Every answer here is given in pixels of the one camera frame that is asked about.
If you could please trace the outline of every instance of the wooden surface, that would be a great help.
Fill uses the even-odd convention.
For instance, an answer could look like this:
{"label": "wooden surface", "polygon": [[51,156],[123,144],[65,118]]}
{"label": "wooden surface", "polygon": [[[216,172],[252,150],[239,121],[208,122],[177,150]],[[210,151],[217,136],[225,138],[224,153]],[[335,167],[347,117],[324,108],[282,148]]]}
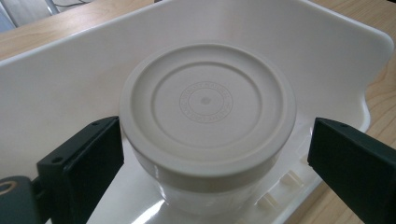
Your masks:
{"label": "wooden surface", "polygon": [[[314,0],[326,8],[389,34],[396,42],[396,4],[386,0]],[[96,0],[42,21],[0,34],[0,60],[89,29],[153,0]],[[396,148],[396,53],[368,87],[372,115],[368,134]],[[330,190],[321,185],[289,223],[362,223]]]}

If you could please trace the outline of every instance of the white plastic container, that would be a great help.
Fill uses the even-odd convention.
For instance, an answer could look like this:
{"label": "white plastic container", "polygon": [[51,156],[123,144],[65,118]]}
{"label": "white plastic container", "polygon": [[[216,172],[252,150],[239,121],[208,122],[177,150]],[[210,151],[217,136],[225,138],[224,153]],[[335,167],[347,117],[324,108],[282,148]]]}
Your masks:
{"label": "white plastic container", "polygon": [[128,77],[120,122],[171,205],[235,209],[273,167],[294,125],[286,77],[263,56],[220,42],[161,50]]}
{"label": "white plastic container", "polygon": [[394,48],[388,35],[306,0],[163,0],[1,61],[0,177],[35,178],[37,161],[119,114],[127,77],[149,55],[208,39],[264,55],[288,79],[297,116],[276,164],[237,212],[203,218],[164,203],[123,139],[125,163],[88,223],[284,223],[321,181],[306,163],[315,117],[367,130],[364,93]]}

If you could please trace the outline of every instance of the white plastic tray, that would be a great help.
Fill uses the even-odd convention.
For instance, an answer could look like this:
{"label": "white plastic tray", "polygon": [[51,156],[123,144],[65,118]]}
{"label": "white plastic tray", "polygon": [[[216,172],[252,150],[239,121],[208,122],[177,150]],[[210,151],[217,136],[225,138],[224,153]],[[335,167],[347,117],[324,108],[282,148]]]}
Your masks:
{"label": "white plastic tray", "polygon": [[393,51],[384,33],[304,0],[163,1],[0,62],[0,178],[36,177],[35,163],[62,142],[118,115],[121,88],[139,62],[200,40],[254,50],[289,79],[297,120],[276,166],[238,212],[195,217],[163,203],[124,140],[125,164],[90,223],[286,220],[320,182],[306,165],[314,118],[365,131],[365,88]]}

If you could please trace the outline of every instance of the white lid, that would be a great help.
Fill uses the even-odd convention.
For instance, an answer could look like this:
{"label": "white lid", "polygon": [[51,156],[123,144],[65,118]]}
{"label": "white lid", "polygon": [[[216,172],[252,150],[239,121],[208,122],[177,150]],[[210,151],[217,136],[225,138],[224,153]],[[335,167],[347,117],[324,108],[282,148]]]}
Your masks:
{"label": "white lid", "polygon": [[198,43],[148,57],[128,77],[120,121],[136,150],[183,175],[224,176],[273,157],[295,120],[289,82],[268,60]]}

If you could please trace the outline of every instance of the black clamp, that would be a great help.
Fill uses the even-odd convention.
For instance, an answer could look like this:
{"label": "black clamp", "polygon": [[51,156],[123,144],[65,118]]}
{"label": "black clamp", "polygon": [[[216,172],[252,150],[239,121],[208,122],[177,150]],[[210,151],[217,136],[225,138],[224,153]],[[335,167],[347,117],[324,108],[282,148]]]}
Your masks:
{"label": "black clamp", "polygon": [[0,223],[86,223],[122,165],[119,118],[97,120],[39,161],[33,182],[0,180]]}
{"label": "black clamp", "polygon": [[364,223],[396,223],[395,149],[344,123],[316,119],[308,162]]}

